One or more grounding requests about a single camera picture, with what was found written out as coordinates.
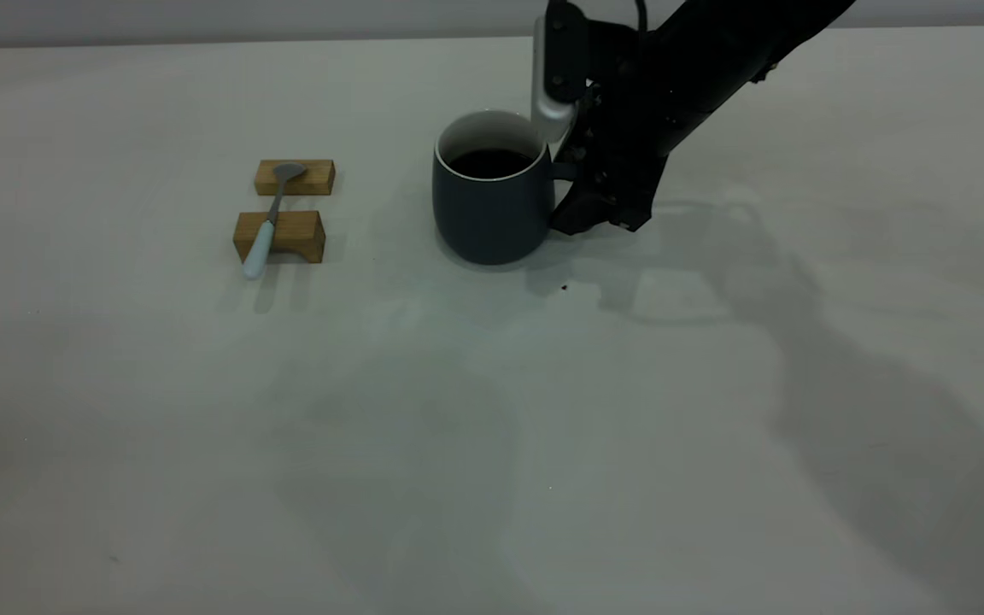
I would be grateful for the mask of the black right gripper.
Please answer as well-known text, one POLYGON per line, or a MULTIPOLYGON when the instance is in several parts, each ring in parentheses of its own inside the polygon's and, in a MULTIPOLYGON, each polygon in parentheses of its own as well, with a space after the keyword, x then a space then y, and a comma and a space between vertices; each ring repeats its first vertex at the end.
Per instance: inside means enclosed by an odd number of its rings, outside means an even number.
POLYGON ((661 141, 671 55, 655 32, 629 25, 587 25, 589 87, 559 162, 577 165, 577 178, 552 210, 549 225, 565 235, 612 225, 636 232, 652 218, 653 198, 666 167, 661 141))

